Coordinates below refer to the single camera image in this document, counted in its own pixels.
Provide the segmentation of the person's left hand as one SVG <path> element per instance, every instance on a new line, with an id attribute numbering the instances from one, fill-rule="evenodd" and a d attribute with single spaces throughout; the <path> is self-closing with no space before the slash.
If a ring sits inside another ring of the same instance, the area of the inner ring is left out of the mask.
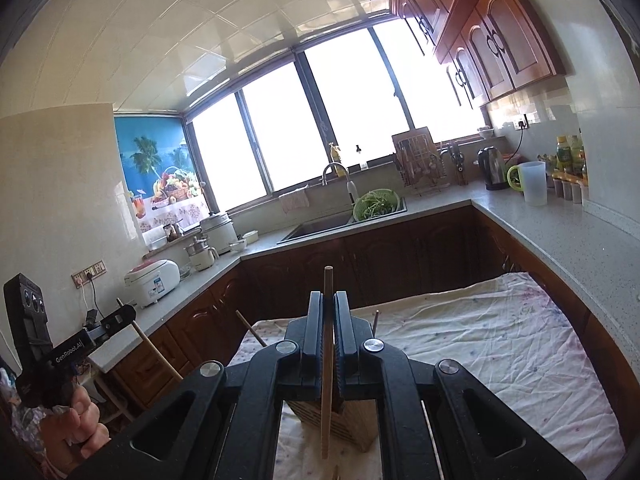
<path id="1" fill-rule="evenodd" d="M 40 422 L 40 434 L 55 479 L 65 479 L 111 441 L 98 406 L 83 386 L 75 387 L 69 408 Z"/>

